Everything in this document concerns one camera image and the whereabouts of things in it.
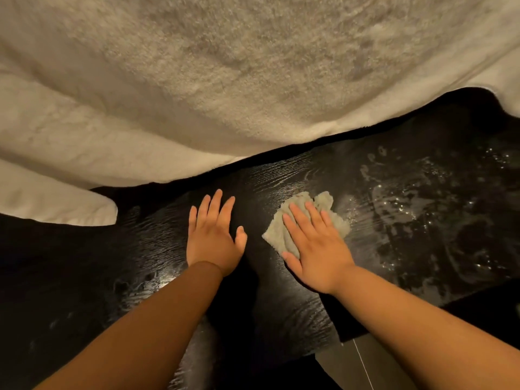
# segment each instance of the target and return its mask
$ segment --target hand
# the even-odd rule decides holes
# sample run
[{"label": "hand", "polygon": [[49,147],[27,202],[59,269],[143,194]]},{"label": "hand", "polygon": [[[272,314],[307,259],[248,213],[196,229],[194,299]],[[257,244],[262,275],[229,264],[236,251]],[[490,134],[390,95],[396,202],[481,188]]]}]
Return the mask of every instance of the hand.
[{"label": "hand", "polygon": [[298,226],[289,215],[283,215],[283,222],[300,251],[300,259],[289,252],[283,252],[282,257],[307,286],[335,295],[341,288],[345,271],[355,266],[354,260],[327,212],[318,213],[311,202],[306,202],[305,207],[312,222],[295,204],[290,204],[289,209]]},{"label": "hand", "polygon": [[213,199],[205,196],[198,215],[197,208],[191,207],[186,259],[188,266],[196,262],[211,262],[221,270],[222,276],[227,276],[233,272],[244,254],[248,236],[240,226],[233,242],[229,235],[229,221],[235,197],[229,198],[219,213],[221,198],[221,189],[215,192]]}]

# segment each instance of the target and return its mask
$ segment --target black wood grain surface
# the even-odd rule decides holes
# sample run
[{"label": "black wood grain surface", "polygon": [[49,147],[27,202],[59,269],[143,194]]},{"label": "black wood grain surface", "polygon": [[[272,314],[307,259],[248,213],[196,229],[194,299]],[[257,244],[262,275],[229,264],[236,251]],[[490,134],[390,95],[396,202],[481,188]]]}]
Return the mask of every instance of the black wood grain surface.
[{"label": "black wood grain surface", "polygon": [[356,264],[444,306],[520,274],[520,120],[481,89],[198,177],[97,189],[114,226],[0,216],[0,387],[28,389],[186,267],[191,205],[237,197],[244,259],[200,323],[172,388],[239,381],[363,332],[300,285],[261,238],[278,206],[328,190]]}]

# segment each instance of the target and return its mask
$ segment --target white cloth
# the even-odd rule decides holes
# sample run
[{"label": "white cloth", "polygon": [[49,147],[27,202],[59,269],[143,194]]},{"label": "white cloth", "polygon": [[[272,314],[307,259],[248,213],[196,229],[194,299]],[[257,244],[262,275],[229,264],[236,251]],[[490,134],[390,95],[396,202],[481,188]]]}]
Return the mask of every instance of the white cloth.
[{"label": "white cloth", "polygon": [[[520,116],[518,21],[520,0],[0,0],[0,157],[83,189],[134,186],[465,86]],[[94,225],[83,193],[75,220],[59,202],[31,217]]]}]

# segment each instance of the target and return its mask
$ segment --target finger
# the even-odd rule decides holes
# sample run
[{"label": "finger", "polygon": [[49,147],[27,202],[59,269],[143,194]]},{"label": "finger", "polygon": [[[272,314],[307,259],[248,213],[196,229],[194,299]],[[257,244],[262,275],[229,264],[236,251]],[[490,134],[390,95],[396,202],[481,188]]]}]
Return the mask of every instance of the finger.
[{"label": "finger", "polygon": [[305,203],[305,207],[309,211],[310,220],[312,221],[313,226],[316,229],[316,231],[318,231],[318,232],[326,231],[327,226],[325,226],[325,223],[323,222],[323,219],[321,218],[321,216],[320,216],[318,210],[316,209],[316,207],[314,206],[314,204],[311,203],[310,201],[307,201]]},{"label": "finger", "polygon": [[305,234],[305,236],[307,236],[307,238],[318,235],[309,218],[305,216],[305,214],[302,212],[300,208],[298,208],[296,204],[289,204],[289,209],[294,215],[294,219],[296,219],[298,226],[302,229],[303,233]]},{"label": "finger", "polygon": [[240,252],[240,256],[244,254],[245,244],[248,242],[248,235],[245,233],[244,228],[239,226],[237,228],[237,235],[235,236],[235,246]]},{"label": "finger", "polygon": [[220,210],[220,199],[222,198],[222,190],[217,189],[211,200],[210,209],[207,211],[206,222],[210,224],[217,223],[218,211]]},{"label": "finger", "polygon": [[321,218],[323,219],[323,223],[327,226],[327,228],[329,229],[329,231],[332,231],[334,232],[335,234],[337,234],[337,230],[336,228],[334,227],[334,224],[332,223],[332,220],[330,219],[330,216],[329,214],[327,213],[326,210],[322,210],[320,212],[320,215],[321,215]]},{"label": "finger", "polygon": [[291,216],[284,213],[282,215],[283,224],[287,227],[287,230],[289,231],[289,234],[291,235],[291,238],[294,241],[294,244],[298,248],[299,251],[301,251],[301,247],[305,242],[308,241],[305,234],[303,234],[303,231],[292,221]]},{"label": "finger", "polygon": [[229,222],[231,221],[231,211],[235,204],[235,197],[230,197],[222,206],[218,214],[217,225],[229,232]]},{"label": "finger", "polygon": [[188,236],[191,236],[191,233],[195,231],[197,227],[197,207],[192,206],[190,209],[190,217],[188,219]]},{"label": "finger", "polygon": [[291,271],[300,279],[302,279],[303,275],[303,268],[302,263],[300,260],[296,258],[295,255],[293,255],[290,252],[282,252],[282,258],[289,267]]},{"label": "finger", "polygon": [[211,197],[207,194],[202,199],[199,206],[199,214],[197,215],[197,226],[204,224],[207,217],[207,209],[210,206]]}]

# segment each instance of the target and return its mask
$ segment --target gray floor tile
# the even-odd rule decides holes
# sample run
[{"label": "gray floor tile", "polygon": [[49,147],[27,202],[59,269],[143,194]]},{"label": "gray floor tile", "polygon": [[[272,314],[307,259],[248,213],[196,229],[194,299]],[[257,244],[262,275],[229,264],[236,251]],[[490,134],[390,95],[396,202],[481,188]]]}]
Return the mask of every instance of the gray floor tile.
[{"label": "gray floor tile", "polygon": [[344,390],[372,390],[353,341],[316,353],[324,371]]},{"label": "gray floor tile", "polygon": [[355,339],[374,390],[417,390],[393,356],[370,334]]}]

